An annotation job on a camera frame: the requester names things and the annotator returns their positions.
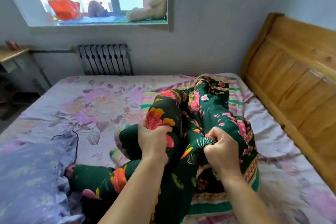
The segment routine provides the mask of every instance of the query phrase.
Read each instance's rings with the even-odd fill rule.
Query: bed sheet
[[[280,223],[336,224],[336,197],[300,150],[238,76],[218,75],[236,77],[242,90],[244,116],[252,124],[259,152],[259,194],[269,211]],[[115,148],[114,131],[122,124],[138,123],[142,92],[193,79],[175,75],[79,76],[61,80],[0,135],[0,145],[13,141],[16,145],[21,141],[38,143],[71,129],[79,136],[77,163],[115,167],[109,154]],[[237,221],[227,215],[199,223]]]

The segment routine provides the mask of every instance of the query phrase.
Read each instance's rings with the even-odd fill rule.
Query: white wall
[[[0,0],[0,42],[68,49],[76,44],[127,43],[136,75],[238,73],[270,11],[335,27],[335,0],[175,0],[174,32],[148,28],[72,27],[31,31],[12,0]],[[40,54],[52,83],[81,73],[73,55]]]

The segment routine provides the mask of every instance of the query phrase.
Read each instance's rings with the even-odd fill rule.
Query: forearm
[[[266,205],[242,177],[222,179],[233,212],[241,224],[277,224]]]
[[[99,224],[149,224],[164,167],[160,161],[142,160]]]

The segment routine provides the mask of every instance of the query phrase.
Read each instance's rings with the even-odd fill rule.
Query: wooden bed frame
[[[336,32],[268,14],[241,78],[336,193]]]

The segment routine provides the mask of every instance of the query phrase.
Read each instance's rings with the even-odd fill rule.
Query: bed
[[[259,152],[259,194],[280,223],[336,223],[336,33],[269,14],[237,78]],[[79,137],[76,163],[115,167],[113,134],[141,118],[143,91],[195,77],[77,76],[58,82],[1,135]],[[199,223],[236,223],[232,216]]]

